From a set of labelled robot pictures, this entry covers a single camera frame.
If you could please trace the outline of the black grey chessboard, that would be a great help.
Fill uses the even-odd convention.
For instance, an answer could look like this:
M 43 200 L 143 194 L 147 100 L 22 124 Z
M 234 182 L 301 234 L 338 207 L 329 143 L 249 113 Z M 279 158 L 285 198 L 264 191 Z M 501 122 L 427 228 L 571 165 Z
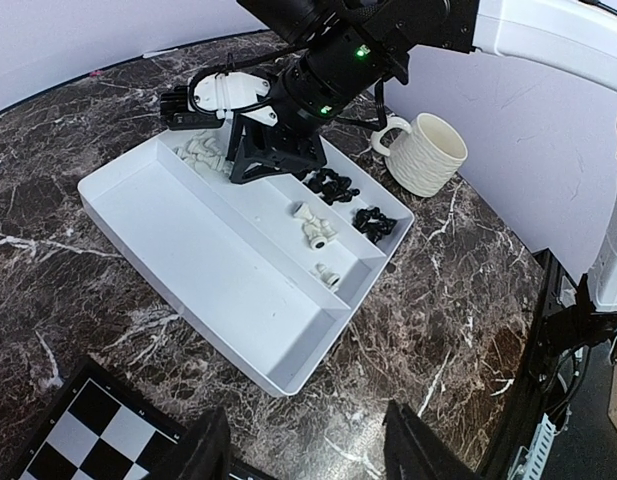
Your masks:
M 158 465 L 190 428 L 184 428 L 150 405 L 85 356 L 6 476 L 9 479 L 158 479 Z M 236 459 L 231 450 L 227 479 L 266 476 Z

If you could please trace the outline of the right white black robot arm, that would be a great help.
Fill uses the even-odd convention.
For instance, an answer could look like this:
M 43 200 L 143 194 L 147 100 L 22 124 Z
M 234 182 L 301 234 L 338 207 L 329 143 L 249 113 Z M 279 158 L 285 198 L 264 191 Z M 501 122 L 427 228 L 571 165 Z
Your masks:
M 358 34 L 385 73 L 408 81 L 409 51 L 427 46 L 512 57 L 617 93 L 617 10 L 601 1 L 243 1 L 286 42 L 300 45 L 327 20 Z

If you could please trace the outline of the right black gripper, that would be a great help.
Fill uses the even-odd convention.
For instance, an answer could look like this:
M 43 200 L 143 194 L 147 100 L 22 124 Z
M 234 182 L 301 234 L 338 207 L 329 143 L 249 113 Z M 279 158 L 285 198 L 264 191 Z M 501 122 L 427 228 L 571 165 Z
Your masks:
M 233 121 L 226 159 L 232 163 L 229 180 L 243 185 L 268 176 L 300 176 L 326 166 L 318 134 L 297 133 L 285 125 L 272 107 L 267 116 L 276 123 L 264 125 L 238 114 Z

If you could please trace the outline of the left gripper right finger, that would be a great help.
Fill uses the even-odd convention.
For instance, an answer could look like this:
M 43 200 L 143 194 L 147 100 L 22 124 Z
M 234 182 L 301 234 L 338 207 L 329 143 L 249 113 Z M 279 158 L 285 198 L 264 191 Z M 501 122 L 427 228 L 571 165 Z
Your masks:
M 409 405 L 390 400 L 383 424 L 387 479 L 480 479 Z

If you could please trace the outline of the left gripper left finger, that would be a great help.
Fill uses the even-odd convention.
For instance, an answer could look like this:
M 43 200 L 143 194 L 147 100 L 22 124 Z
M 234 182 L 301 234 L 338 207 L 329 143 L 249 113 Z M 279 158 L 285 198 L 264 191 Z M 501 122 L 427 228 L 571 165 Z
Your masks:
M 157 467 L 158 479 L 227 479 L 231 437 L 222 407 L 205 411 Z

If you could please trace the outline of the white plastic compartment tray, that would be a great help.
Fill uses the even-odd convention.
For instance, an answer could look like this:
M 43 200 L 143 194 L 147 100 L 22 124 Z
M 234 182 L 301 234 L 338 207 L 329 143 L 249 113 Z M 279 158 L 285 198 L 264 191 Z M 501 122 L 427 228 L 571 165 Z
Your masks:
M 413 224 L 412 211 L 331 143 L 328 166 L 361 193 L 327 205 L 291 175 L 245 185 L 186 165 L 174 148 L 196 131 L 164 131 L 84 177 L 86 213 L 142 277 L 269 395 L 297 394 L 359 309 Z M 310 249 L 292 216 L 306 202 L 338 232 Z M 397 220 L 371 243 L 357 209 Z M 312 272 L 341 276 L 330 291 Z

